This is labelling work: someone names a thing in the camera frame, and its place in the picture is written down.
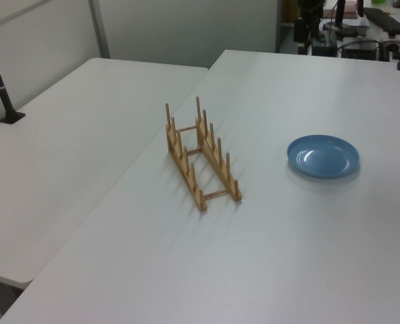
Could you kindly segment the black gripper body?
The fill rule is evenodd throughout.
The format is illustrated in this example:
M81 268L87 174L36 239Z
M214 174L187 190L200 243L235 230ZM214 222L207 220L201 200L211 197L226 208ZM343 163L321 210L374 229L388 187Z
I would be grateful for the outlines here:
M319 24L323 17L323 1L296 0L296 6L301 10L301 16L294 21L293 40L305 43L308 39L319 40Z

